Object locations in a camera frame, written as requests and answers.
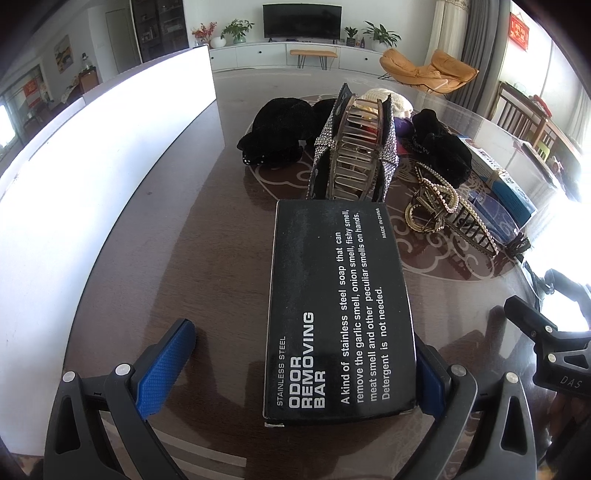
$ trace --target vase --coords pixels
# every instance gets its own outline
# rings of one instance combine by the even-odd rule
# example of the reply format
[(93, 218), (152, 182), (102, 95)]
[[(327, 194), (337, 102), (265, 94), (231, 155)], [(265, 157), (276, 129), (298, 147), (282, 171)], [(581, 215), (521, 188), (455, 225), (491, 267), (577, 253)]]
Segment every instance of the vase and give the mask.
[(384, 53), (390, 47), (388, 47), (385, 43), (380, 42), (379, 40), (374, 40), (374, 43), (372, 44), (372, 48), (374, 51)]
[(211, 48), (222, 48), (226, 46), (226, 39), (222, 37), (213, 37), (209, 44)]

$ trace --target black velvet bow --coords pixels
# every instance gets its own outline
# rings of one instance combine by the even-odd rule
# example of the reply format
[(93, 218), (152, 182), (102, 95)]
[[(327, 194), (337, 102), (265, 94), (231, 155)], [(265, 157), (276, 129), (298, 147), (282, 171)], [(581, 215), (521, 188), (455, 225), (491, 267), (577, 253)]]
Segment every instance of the black velvet bow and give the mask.
[(424, 109), (413, 117), (414, 142), (420, 161), (458, 188), (472, 171), (472, 153), (457, 136), (437, 120), (433, 110)]

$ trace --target white door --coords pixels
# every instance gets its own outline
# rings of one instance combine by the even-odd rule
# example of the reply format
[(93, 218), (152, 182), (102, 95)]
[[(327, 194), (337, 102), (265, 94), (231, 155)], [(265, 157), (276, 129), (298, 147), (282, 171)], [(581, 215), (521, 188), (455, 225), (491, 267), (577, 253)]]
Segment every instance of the white door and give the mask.
[(105, 15), (117, 71), (123, 73), (139, 65), (139, 55), (135, 51), (137, 47), (134, 33), (129, 27), (127, 9), (113, 10)]

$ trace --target blue gripper pad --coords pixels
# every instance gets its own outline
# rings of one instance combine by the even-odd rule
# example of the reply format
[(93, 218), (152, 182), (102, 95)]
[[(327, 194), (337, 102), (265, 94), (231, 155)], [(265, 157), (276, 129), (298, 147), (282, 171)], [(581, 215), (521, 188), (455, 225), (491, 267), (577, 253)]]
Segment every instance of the blue gripper pad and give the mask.
[(185, 320), (139, 381), (135, 406), (145, 420), (158, 413), (195, 348), (195, 325)]
[(417, 350), (417, 398), (426, 415), (438, 420), (445, 411), (445, 389), (441, 379)]

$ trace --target red flowers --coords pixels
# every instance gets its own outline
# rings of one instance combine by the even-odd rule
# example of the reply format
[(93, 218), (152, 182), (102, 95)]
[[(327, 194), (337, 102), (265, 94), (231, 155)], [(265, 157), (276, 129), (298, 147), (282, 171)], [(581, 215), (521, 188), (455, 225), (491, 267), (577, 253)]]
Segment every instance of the red flowers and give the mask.
[(209, 40), (213, 35), (213, 30), (216, 28), (216, 26), (217, 22), (209, 22), (208, 27), (201, 24), (201, 27), (199, 27), (198, 30), (193, 29), (191, 33), (195, 36), (196, 39), (209, 43)]

